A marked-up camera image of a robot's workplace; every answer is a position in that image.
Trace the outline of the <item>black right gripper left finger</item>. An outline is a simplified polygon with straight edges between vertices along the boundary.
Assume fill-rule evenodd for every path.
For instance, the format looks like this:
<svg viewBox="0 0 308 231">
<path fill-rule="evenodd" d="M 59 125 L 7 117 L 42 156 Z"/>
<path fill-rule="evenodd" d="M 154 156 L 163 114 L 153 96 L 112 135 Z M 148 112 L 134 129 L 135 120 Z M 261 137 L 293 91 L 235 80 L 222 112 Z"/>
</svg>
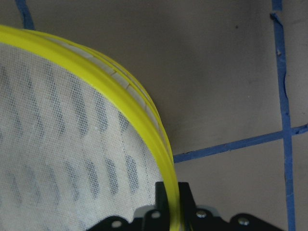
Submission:
<svg viewBox="0 0 308 231">
<path fill-rule="evenodd" d="M 164 183 L 155 183 L 155 204 L 149 208 L 142 219 L 142 231 L 168 231 L 170 212 Z"/>
</svg>

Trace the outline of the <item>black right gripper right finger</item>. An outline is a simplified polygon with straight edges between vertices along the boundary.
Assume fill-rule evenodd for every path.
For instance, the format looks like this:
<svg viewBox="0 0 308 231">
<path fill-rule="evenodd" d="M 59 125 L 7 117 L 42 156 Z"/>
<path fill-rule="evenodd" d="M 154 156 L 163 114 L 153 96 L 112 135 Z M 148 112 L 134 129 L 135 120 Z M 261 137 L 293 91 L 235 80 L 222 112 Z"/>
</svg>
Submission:
<svg viewBox="0 0 308 231">
<path fill-rule="evenodd" d="M 181 223 L 184 231 L 198 231 L 197 207 L 187 182 L 179 182 Z"/>
</svg>

